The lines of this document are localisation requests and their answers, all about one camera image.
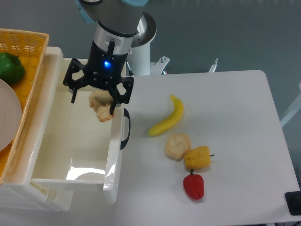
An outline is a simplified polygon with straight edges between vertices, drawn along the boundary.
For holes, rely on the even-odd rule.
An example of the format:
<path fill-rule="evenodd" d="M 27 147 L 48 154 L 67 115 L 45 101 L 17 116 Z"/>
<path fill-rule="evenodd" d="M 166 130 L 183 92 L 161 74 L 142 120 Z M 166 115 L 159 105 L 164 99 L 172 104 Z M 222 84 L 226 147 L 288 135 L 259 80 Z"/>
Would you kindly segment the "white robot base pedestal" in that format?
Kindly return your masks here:
<path fill-rule="evenodd" d="M 151 42 L 155 38 L 157 27 L 153 17 L 143 12 L 136 34 L 134 36 L 130 53 L 127 56 L 127 72 L 130 76 L 150 75 L 151 72 Z"/>

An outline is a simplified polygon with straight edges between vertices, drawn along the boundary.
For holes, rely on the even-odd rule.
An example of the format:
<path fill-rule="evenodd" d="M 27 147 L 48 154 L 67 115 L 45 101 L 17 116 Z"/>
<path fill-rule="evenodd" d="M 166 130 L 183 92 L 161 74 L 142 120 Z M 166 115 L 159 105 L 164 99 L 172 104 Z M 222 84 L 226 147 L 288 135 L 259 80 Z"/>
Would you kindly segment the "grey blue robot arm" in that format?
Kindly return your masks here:
<path fill-rule="evenodd" d="M 116 106 L 129 103 L 134 79 L 122 77 L 121 72 L 146 4 L 145 0 L 79 1 L 98 24 L 87 63 L 73 58 L 63 80 L 72 93 L 72 103 L 78 89 L 87 85 L 109 92 L 113 98 L 110 114 Z"/>

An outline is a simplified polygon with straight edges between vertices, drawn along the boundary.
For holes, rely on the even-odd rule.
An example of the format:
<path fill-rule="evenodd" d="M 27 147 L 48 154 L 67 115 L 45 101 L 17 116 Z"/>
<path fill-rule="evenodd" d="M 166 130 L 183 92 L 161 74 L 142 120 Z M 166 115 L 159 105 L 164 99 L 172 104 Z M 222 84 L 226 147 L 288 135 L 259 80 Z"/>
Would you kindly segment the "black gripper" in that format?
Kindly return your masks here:
<path fill-rule="evenodd" d="M 115 40 L 109 41 L 106 50 L 102 50 L 93 42 L 89 59 L 85 65 L 76 58 L 71 60 L 63 85 L 67 86 L 72 94 L 72 104 L 75 102 L 78 89 L 88 85 L 109 92 L 113 98 L 110 115 L 114 114 L 116 104 L 129 103 L 134 78 L 121 76 L 127 54 L 116 55 L 113 53 L 116 49 L 117 42 Z"/>

